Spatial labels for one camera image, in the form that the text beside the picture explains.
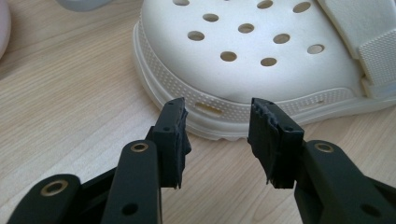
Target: mounting hole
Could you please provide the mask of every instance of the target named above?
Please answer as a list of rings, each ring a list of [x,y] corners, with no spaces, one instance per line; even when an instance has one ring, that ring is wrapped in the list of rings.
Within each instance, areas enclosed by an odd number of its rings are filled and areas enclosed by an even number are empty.
[[[128,203],[127,205],[123,206],[122,213],[125,216],[131,216],[135,214],[138,210],[138,206],[135,203]]]
[[[55,180],[44,186],[40,193],[42,196],[50,197],[64,191],[67,185],[69,185],[69,183],[65,180]]]
[[[146,143],[136,143],[131,147],[131,150],[134,152],[143,152],[149,148],[149,145]]]
[[[381,217],[381,212],[370,204],[367,203],[362,204],[361,210],[363,210],[365,214],[370,215],[372,217]]]
[[[332,146],[325,143],[316,143],[315,148],[322,152],[329,152],[329,153],[334,152],[334,148],[332,148]]]

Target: black plastic part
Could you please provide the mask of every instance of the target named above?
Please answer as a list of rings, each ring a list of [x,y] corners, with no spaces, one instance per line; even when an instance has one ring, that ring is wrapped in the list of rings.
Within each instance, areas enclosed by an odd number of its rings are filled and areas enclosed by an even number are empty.
[[[294,190],[294,198],[296,199],[303,223],[318,224],[323,211],[323,204],[316,192],[301,189],[297,184]]]
[[[253,98],[247,141],[276,189],[292,189],[304,130],[277,105]]]
[[[75,175],[53,175],[36,185],[20,201],[8,223],[62,223],[80,182]]]
[[[157,148],[148,140],[124,147],[101,223],[162,223]]]
[[[184,98],[169,101],[155,126],[150,129],[147,139],[155,142],[159,150],[161,187],[181,186],[182,173],[186,165],[186,155],[191,145],[186,133],[187,111]]]
[[[382,194],[382,196],[393,206],[393,209],[396,211],[396,189],[379,182],[378,180],[374,180],[370,177],[367,177],[373,183],[375,188]]]
[[[319,223],[396,223],[393,207],[340,147],[310,141],[303,163],[324,204]]]
[[[99,223],[105,210],[116,168],[85,182],[73,204],[78,212],[72,223]]]

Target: wood grain surface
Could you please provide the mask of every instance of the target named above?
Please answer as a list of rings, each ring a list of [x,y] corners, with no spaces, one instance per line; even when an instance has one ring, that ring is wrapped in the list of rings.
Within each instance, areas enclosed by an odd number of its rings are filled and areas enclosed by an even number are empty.
[[[134,70],[132,30],[142,1],[86,13],[54,0],[8,0],[12,31],[0,60],[0,223],[41,179],[85,182],[113,168],[159,109]],[[335,143],[365,175],[396,187],[396,108],[304,126]],[[164,223],[301,223],[293,190],[265,185],[245,139],[190,134],[181,189],[163,190]]]

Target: screw hole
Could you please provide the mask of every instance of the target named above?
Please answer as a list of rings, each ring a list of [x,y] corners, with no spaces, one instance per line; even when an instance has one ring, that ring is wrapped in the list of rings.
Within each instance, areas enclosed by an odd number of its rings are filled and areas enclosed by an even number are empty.
[[[128,203],[127,205],[123,206],[122,213],[125,216],[131,216],[135,214],[138,210],[138,206],[135,203]]]
[[[370,215],[372,217],[381,217],[381,212],[370,204],[367,203],[362,204],[361,210],[363,210],[365,214]]]
[[[68,184],[65,180],[55,180],[46,185],[40,193],[42,196],[50,197],[64,191]]]

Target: white crocs shoe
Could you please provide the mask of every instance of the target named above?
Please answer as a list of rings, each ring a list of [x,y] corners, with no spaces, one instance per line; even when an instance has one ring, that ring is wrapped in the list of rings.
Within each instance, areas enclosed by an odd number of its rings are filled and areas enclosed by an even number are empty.
[[[11,31],[11,16],[6,0],[0,0],[0,58],[6,51],[9,33]]]
[[[185,97],[209,139],[246,137],[252,97],[299,124],[396,104],[394,0],[145,0],[134,55],[156,105]]]

